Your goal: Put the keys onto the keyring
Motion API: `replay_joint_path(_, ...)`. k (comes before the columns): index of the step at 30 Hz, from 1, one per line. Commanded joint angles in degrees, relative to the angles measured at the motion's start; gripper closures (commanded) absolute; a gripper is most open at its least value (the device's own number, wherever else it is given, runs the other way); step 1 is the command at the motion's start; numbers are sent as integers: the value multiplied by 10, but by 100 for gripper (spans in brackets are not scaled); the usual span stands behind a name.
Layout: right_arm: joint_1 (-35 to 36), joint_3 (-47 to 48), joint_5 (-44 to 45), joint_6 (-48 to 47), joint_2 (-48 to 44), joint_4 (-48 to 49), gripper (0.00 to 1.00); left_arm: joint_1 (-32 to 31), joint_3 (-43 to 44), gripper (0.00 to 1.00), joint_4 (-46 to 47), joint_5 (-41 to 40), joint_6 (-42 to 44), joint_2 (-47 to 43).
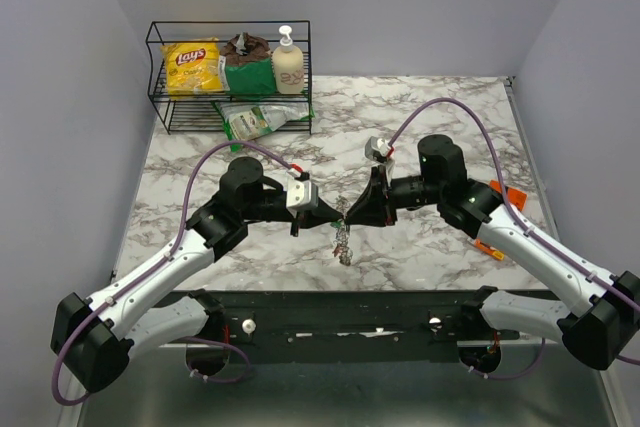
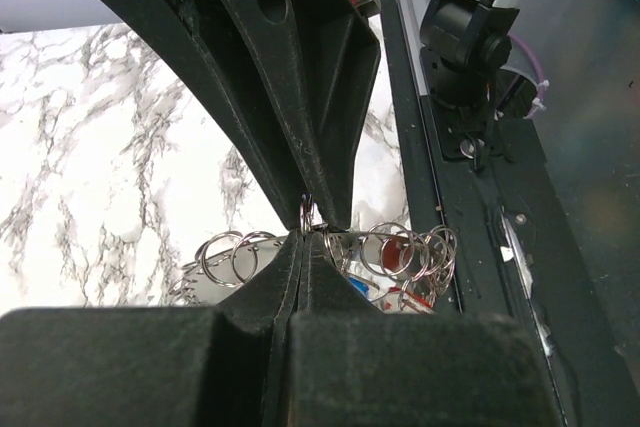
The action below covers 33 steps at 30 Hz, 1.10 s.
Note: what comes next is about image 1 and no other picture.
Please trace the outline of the orange packet near arm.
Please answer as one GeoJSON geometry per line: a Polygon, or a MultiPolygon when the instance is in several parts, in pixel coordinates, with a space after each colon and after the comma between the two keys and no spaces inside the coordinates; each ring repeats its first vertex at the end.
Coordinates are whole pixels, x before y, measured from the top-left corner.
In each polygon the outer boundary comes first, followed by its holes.
{"type": "Polygon", "coordinates": [[[498,249],[495,249],[494,247],[480,241],[479,239],[476,239],[474,242],[474,246],[482,251],[483,253],[491,256],[492,258],[498,260],[498,261],[503,261],[505,258],[505,255],[503,252],[501,252],[498,249]]]}

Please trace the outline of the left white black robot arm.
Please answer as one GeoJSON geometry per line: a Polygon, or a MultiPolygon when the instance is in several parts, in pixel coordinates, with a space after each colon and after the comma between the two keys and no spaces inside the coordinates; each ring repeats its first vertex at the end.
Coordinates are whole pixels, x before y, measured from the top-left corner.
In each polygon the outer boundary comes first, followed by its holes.
{"type": "Polygon", "coordinates": [[[252,222],[283,222],[291,233],[340,220],[298,167],[287,183],[268,178],[252,157],[233,160],[218,191],[182,221],[176,237],[120,281],[87,298],[70,293],[57,305],[51,336],[54,368],[69,369],[87,394],[112,384],[142,352],[183,337],[214,340],[220,307],[187,296],[158,307],[181,282],[220,260],[248,235],[252,222]]]}

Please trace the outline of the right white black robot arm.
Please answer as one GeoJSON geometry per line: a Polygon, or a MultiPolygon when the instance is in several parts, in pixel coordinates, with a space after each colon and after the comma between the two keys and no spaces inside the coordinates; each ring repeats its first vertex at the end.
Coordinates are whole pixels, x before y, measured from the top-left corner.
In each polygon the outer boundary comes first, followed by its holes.
{"type": "Polygon", "coordinates": [[[608,369],[639,330],[638,277],[615,275],[580,257],[490,185],[469,178],[463,152],[449,137],[426,136],[417,149],[419,175],[393,179],[392,147],[369,139],[365,155],[377,164],[347,224],[387,227],[400,209],[436,206],[449,226],[506,254],[556,297],[531,299],[489,288],[460,314],[467,336],[480,339],[494,329],[528,333],[563,344],[592,369],[608,369]]]}

